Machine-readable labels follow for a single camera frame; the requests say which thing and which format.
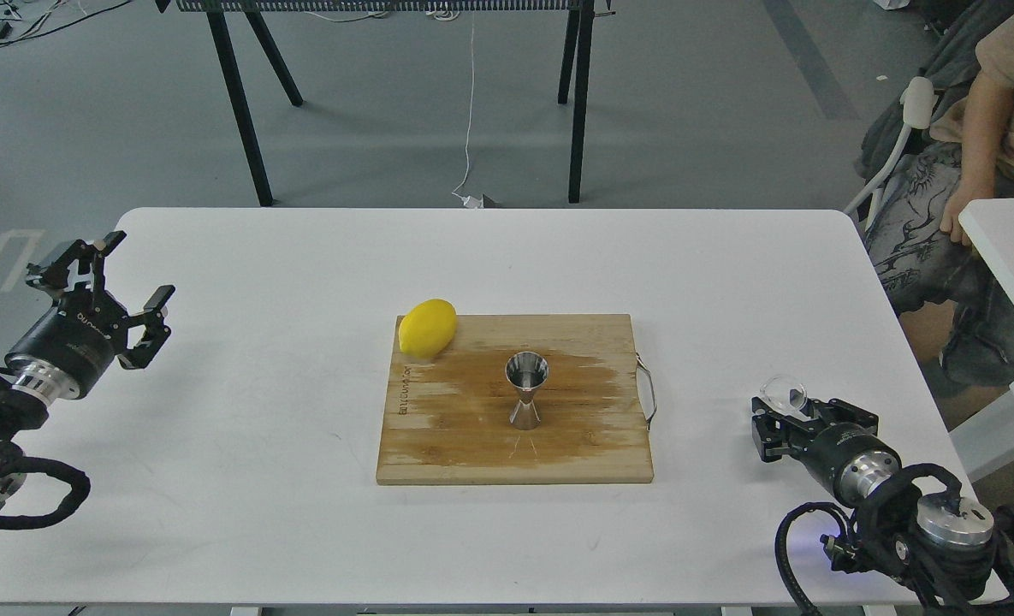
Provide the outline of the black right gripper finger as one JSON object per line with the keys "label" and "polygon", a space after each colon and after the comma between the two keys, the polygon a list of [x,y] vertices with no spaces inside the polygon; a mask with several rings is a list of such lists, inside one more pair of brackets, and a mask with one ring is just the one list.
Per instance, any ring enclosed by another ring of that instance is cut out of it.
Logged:
{"label": "black right gripper finger", "polygon": [[841,424],[856,425],[863,432],[878,435],[878,416],[840,399],[808,399],[805,401],[803,415],[808,418],[803,424],[803,430],[808,436],[820,435],[825,429]]}
{"label": "black right gripper finger", "polygon": [[773,410],[757,409],[750,418],[750,436],[763,463],[775,463],[785,456],[803,460],[815,439],[815,426]]}

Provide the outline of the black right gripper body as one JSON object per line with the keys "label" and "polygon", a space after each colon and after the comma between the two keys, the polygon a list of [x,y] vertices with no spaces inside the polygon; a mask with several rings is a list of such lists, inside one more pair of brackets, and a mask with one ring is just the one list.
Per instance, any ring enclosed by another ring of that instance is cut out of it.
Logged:
{"label": "black right gripper body", "polygon": [[858,507],[894,473],[901,458],[874,433],[852,423],[828,426],[803,449],[810,475],[847,508]]}

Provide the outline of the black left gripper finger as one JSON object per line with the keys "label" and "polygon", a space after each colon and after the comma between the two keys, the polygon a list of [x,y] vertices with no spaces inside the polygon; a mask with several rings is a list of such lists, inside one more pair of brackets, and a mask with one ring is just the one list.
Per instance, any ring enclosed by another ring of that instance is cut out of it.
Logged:
{"label": "black left gripper finger", "polygon": [[[158,355],[163,344],[171,336],[171,330],[165,324],[165,317],[168,300],[174,293],[174,285],[159,286],[141,312],[126,315],[119,321],[118,331],[122,338],[118,354],[120,366],[126,370],[142,370]],[[143,329],[142,335],[134,347],[128,347],[127,332],[136,327]]]}
{"label": "black left gripper finger", "polygon": [[116,303],[118,300],[106,289],[104,261],[126,237],[127,233],[116,230],[93,243],[62,243],[57,254],[27,265],[25,283],[55,301],[64,300],[69,293],[86,292],[91,295],[93,309]]}

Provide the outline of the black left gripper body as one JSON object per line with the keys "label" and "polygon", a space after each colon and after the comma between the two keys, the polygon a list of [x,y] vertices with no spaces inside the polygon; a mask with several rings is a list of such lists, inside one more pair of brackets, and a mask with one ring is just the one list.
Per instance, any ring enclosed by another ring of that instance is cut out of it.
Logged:
{"label": "black left gripper body", "polygon": [[11,388],[40,401],[84,398],[126,351],[122,307],[68,299],[53,305],[10,348],[6,366],[15,374]]}

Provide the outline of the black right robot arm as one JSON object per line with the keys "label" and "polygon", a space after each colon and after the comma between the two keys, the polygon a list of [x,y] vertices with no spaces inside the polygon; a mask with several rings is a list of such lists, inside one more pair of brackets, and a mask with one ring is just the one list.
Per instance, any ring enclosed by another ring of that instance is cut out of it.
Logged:
{"label": "black right robot arm", "polygon": [[928,615],[1014,615],[1011,508],[988,511],[941,465],[903,465],[880,440],[879,418],[850,402],[807,399],[786,416],[755,397],[750,409],[760,459],[791,456],[832,496],[786,514],[776,531],[778,573],[803,615],[820,609],[797,581],[787,541],[793,522],[816,511],[838,524],[820,538],[832,570],[892,578]]}

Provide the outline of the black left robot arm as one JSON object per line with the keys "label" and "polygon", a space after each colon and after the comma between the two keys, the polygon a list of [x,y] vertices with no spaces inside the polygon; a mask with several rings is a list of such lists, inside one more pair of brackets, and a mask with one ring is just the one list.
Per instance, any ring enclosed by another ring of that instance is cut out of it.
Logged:
{"label": "black left robot arm", "polygon": [[[116,230],[93,243],[65,243],[44,262],[28,265],[28,286],[48,293],[52,304],[0,365],[0,530],[61,523],[91,493],[85,472],[24,453],[17,434],[40,429],[54,401],[86,397],[112,360],[127,370],[147,367],[170,336],[165,317],[173,285],[156,288],[138,313],[128,312],[106,289],[104,262],[124,238]],[[3,515],[3,503],[31,473],[67,484],[68,494],[50,514]]]}

